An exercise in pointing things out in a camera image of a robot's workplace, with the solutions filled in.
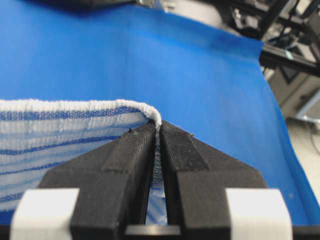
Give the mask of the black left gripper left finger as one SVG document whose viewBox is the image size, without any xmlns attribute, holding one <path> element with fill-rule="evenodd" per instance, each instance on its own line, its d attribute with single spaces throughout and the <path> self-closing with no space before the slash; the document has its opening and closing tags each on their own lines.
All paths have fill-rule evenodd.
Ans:
<svg viewBox="0 0 320 240">
<path fill-rule="evenodd" d="M 46 172 L 13 215 L 12 240 L 120 240 L 141 223 L 155 156 L 146 123 Z"/>
</svg>

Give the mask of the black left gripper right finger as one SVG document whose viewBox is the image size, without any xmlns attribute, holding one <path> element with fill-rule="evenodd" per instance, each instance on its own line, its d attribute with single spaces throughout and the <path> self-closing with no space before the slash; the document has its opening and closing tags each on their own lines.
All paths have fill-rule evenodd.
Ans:
<svg viewBox="0 0 320 240">
<path fill-rule="evenodd" d="M 184 240 L 290 240 L 291 218 L 261 173 L 164 121 L 161 164 L 168 223 Z"/>
</svg>

